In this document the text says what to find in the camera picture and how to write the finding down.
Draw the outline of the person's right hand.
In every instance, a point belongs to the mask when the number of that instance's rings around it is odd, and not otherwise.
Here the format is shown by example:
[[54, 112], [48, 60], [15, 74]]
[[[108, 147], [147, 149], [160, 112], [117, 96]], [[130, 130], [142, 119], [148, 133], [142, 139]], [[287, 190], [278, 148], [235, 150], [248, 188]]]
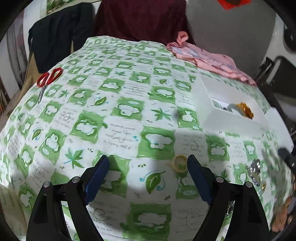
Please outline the person's right hand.
[[285, 227], [285, 223], [288, 220], [287, 210], [291, 203], [291, 200], [292, 200], [292, 197], [289, 196], [286, 199], [285, 203], [281, 206], [281, 208], [277, 212], [275, 219], [273, 220], [273, 223], [271, 225], [271, 230], [273, 232], [283, 231]]

